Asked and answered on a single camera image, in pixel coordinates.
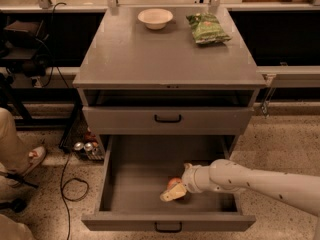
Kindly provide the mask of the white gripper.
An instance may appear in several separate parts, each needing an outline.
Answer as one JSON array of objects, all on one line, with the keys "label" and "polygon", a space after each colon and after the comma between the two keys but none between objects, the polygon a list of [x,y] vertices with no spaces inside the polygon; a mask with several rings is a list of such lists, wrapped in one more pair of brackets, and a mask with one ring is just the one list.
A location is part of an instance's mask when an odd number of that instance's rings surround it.
[{"label": "white gripper", "polygon": [[182,183],[173,184],[169,189],[160,194],[160,199],[164,202],[170,202],[184,197],[187,191],[190,193],[209,191],[211,185],[209,167],[184,163]]}]

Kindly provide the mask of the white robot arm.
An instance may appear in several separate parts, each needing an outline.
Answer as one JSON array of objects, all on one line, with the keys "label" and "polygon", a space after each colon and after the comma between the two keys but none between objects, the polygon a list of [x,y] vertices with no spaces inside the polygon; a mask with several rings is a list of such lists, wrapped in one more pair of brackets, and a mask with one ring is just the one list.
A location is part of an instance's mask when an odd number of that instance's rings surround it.
[{"label": "white robot arm", "polygon": [[316,216],[313,240],[320,240],[319,176],[250,169],[227,159],[207,166],[185,163],[182,176],[169,181],[160,199],[170,202],[187,193],[240,193],[245,189]]}]

